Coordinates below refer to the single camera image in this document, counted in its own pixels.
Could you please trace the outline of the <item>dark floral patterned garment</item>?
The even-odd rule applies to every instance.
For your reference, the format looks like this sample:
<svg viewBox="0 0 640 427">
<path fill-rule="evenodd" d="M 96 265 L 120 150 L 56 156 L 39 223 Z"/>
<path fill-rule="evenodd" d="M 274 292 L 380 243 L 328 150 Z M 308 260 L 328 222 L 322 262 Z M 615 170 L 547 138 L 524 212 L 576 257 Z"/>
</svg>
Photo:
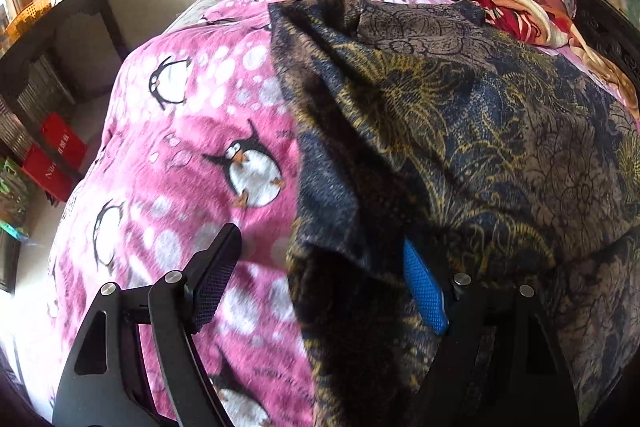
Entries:
<svg viewBox="0 0 640 427">
<path fill-rule="evenodd" d="M 299 187 L 288 287 L 317 426 L 408 426 L 440 338 L 404 277 L 412 246 L 446 295 L 454 276 L 533 288 L 561 350 L 488 373 L 442 422 L 637 424 L 639 126 L 562 56 L 490 27 L 480 8 L 290 0 L 268 9 L 294 119 Z"/>
</svg>

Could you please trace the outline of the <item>green paper gift bag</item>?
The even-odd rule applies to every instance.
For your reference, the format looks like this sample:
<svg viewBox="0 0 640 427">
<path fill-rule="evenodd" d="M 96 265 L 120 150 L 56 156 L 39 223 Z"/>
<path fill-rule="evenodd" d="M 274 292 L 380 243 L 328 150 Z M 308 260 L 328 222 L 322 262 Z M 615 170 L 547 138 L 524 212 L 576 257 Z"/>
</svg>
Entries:
<svg viewBox="0 0 640 427">
<path fill-rule="evenodd" d="M 13 159 L 2 157 L 0 184 L 1 230 L 24 243 L 29 239 L 26 221 L 32 181 Z"/>
</svg>

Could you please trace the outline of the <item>red paper gift bag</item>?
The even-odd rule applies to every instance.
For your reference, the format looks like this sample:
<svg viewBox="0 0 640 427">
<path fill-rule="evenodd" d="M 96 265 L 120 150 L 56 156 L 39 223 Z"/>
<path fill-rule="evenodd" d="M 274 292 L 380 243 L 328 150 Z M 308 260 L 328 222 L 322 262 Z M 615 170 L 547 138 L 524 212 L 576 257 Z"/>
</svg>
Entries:
<svg viewBox="0 0 640 427">
<path fill-rule="evenodd" d="M 29 147 L 22 170 L 58 202 L 66 202 L 73 191 L 73 180 L 66 176 L 36 144 Z"/>
</svg>

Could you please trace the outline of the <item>pink penguin fleece blanket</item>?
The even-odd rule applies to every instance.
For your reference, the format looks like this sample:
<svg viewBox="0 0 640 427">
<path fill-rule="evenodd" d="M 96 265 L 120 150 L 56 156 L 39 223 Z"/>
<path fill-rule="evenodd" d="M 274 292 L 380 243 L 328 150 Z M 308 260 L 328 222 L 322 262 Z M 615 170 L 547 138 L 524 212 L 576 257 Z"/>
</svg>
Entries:
<svg viewBox="0 0 640 427">
<path fill-rule="evenodd" d="M 271 58 L 268 9 L 282 1 L 290 0 L 224 0 L 201 23 L 150 40 L 122 64 L 99 152 L 55 235 L 52 311 L 70 347 L 101 283 L 149 283 L 234 223 L 243 260 L 198 342 L 203 362 L 232 368 L 258 421 L 317 426 L 288 287 L 300 169 Z"/>
</svg>

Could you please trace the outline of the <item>dark wooden desk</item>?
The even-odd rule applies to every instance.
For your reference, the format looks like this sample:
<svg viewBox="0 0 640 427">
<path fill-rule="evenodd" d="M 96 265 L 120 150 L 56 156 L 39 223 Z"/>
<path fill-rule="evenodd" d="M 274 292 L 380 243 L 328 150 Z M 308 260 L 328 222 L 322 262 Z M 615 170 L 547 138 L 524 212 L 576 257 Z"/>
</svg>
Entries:
<svg viewBox="0 0 640 427">
<path fill-rule="evenodd" d="M 55 2 L 1 55 L 1 143 L 23 157 L 50 114 L 109 94 L 129 52 L 110 0 Z"/>
</svg>

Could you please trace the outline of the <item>dark carved wooden headboard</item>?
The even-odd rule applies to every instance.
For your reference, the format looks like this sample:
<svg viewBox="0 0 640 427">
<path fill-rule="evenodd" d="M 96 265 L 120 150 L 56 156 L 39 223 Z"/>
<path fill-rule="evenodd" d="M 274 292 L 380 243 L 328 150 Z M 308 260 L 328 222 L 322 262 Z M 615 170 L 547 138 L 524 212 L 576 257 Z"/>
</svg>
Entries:
<svg viewBox="0 0 640 427">
<path fill-rule="evenodd" d="M 570 17 L 586 43 L 639 90 L 639 0 L 570 1 Z"/>
</svg>

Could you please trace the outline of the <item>orange plastic basket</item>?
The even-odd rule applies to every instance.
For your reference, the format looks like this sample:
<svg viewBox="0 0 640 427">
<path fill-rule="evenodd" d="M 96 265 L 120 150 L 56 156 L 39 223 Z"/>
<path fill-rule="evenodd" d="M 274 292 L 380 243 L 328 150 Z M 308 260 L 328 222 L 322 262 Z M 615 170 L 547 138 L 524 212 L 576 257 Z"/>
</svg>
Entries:
<svg viewBox="0 0 640 427">
<path fill-rule="evenodd" d="M 34 0 L 30 2 L 29 5 L 26 5 L 25 9 L 21 10 L 4 30 L 4 34 L 9 42 L 15 42 L 24 35 L 24 33 L 28 31 L 29 28 L 32 28 L 40 18 L 43 18 L 54 5 L 55 0 Z"/>
</svg>

